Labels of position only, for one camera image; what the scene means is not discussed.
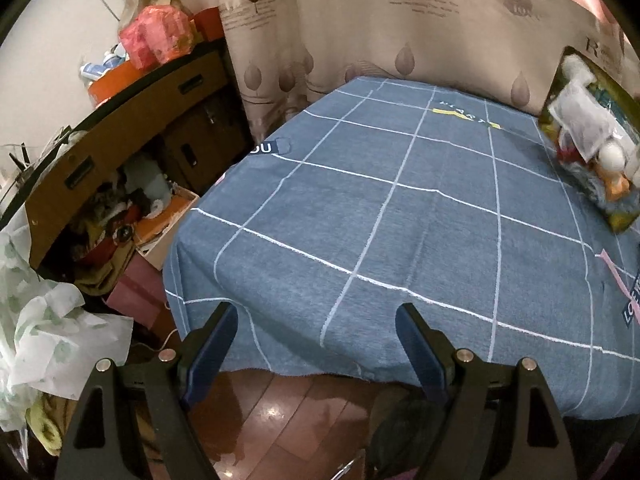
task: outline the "pink plastic bag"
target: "pink plastic bag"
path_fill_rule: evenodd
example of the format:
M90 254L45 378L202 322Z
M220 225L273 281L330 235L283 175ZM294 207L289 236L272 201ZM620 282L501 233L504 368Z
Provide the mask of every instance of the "pink plastic bag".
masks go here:
M193 50L188 16L172 6L149 6L120 31L120 41L134 67L150 70Z

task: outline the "metal bolt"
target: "metal bolt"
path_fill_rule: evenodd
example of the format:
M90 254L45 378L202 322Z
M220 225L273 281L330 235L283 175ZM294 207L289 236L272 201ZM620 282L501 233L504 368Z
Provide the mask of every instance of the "metal bolt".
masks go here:
M522 360L522 366L524 367L525 370L532 372L533 370L538 368L538 363L535 362L531 357L525 357Z
M95 369L99 372L106 372L109 368L111 368L111 361L109 361L108 359L100 359L95 364Z
M474 358L474 353L466 348L461 348L456 352L456 357L463 363L469 363Z
M169 363L175 359L175 350L172 348L165 348L158 354L158 359L163 363Z

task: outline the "beige curtain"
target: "beige curtain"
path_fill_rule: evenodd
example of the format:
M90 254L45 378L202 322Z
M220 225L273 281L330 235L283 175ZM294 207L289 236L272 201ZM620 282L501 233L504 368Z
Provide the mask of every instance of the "beige curtain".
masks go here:
M535 114L567 45L640 94L638 58L600 0L217 2L257 140L359 75L455 87Z

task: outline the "white wall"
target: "white wall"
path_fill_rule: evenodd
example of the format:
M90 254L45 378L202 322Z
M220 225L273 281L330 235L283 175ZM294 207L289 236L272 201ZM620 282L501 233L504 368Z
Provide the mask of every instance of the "white wall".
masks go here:
M120 16L124 0L105 0ZM0 146L37 152L62 126L92 111L78 69L102 62L118 22L100 0L31 0L0 46ZM0 148L0 169L12 168Z

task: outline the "grid patterned bedsheet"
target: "grid patterned bedsheet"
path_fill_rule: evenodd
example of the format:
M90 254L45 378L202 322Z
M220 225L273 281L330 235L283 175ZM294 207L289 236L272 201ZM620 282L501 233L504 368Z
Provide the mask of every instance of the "grid patterned bedsheet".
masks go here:
M417 383L394 333L411 301L483 359L534 357L567 415L640 412L638 327L595 257L631 287L640 236L610 233L534 118L358 78L268 141L188 214L164 266L183 337L238 307L224 369Z

